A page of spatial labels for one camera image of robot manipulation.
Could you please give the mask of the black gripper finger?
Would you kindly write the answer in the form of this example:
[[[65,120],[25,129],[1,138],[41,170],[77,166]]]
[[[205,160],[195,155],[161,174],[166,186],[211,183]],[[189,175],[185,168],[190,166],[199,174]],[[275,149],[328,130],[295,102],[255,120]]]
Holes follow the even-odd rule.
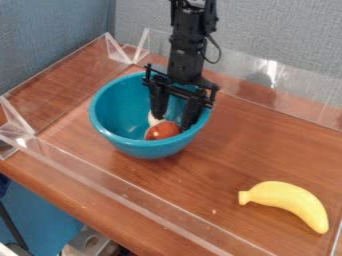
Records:
[[[166,112],[169,93],[161,84],[149,85],[149,103],[152,116],[161,120]]]
[[[181,117],[181,129],[188,130],[196,123],[203,109],[205,108],[205,97],[190,96],[186,100],[182,117]]]

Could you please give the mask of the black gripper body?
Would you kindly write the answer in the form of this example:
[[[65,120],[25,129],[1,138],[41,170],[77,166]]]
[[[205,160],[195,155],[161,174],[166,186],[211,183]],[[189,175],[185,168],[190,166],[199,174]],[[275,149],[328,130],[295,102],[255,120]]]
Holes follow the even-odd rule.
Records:
[[[168,66],[146,63],[142,84],[149,89],[152,83],[161,84],[169,96],[188,100],[190,96],[205,97],[205,108],[213,106],[219,86],[203,76],[207,40],[190,44],[186,48],[178,44],[170,46]]]

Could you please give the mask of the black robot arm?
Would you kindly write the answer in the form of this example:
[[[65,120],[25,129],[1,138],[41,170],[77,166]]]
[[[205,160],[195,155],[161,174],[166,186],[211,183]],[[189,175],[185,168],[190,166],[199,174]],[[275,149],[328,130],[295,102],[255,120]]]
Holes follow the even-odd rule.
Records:
[[[146,63],[142,84],[149,90],[152,117],[164,118],[169,96],[185,101],[180,128],[188,130],[196,123],[204,108],[211,108],[220,87],[201,76],[207,42],[220,51],[211,33],[216,31],[216,0],[190,4],[188,0],[169,0],[170,26],[168,66],[160,68]]]

